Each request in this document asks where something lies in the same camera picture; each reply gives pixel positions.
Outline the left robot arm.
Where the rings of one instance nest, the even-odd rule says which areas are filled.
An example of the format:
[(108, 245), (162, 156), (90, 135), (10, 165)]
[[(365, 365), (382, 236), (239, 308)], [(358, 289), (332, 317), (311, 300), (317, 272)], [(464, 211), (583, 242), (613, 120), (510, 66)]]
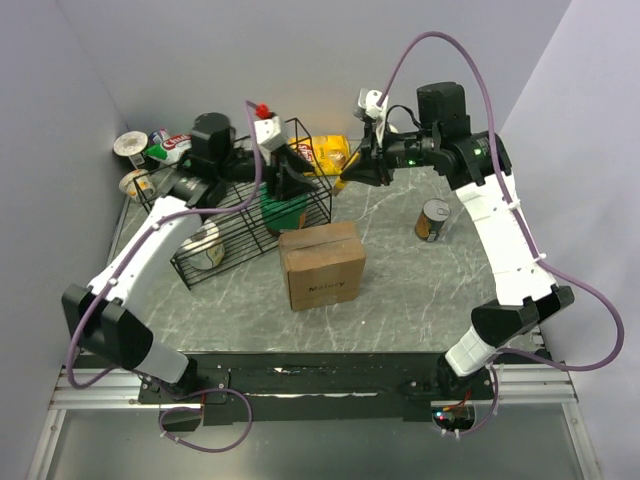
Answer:
[(62, 306), (71, 333), (69, 383), (78, 350), (162, 384), (174, 401), (198, 389), (197, 362), (159, 340), (140, 320), (149, 288), (164, 264), (207, 218), (246, 209), (260, 192), (283, 201), (314, 191), (312, 165), (288, 142), (285, 122), (264, 104), (247, 105), (252, 148), (236, 146), (227, 116), (196, 118), (191, 146), (171, 165), (172, 178), (140, 229), (87, 286), (70, 285)]

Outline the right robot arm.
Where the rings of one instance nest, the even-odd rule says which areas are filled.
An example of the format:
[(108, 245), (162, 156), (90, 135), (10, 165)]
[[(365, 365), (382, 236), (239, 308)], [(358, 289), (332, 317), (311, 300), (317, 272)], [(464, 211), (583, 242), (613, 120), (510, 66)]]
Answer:
[(456, 399), (471, 388), (472, 376), (513, 338), (571, 305), (570, 287), (557, 283), (533, 252), (515, 189), (512, 164), (495, 133), (475, 133), (464, 88), (439, 82), (416, 91), (418, 120), (410, 132), (390, 130), (386, 95), (362, 89), (354, 115), (364, 124), (359, 156), (339, 178), (387, 186), (398, 169), (431, 167), (446, 178), (479, 235), (494, 278), (496, 297), (471, 312), (471, 326), (443, 356), (437, 386)]

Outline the brown cardboard express box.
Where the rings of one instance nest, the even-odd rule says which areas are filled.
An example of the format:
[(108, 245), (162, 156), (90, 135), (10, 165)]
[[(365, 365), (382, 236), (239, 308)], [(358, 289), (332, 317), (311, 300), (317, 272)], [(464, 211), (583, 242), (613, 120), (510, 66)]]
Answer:
[(353, 221), (283, 233), (279, 254), (293, 311), (348, 302), (360, 293), (366, 252)]

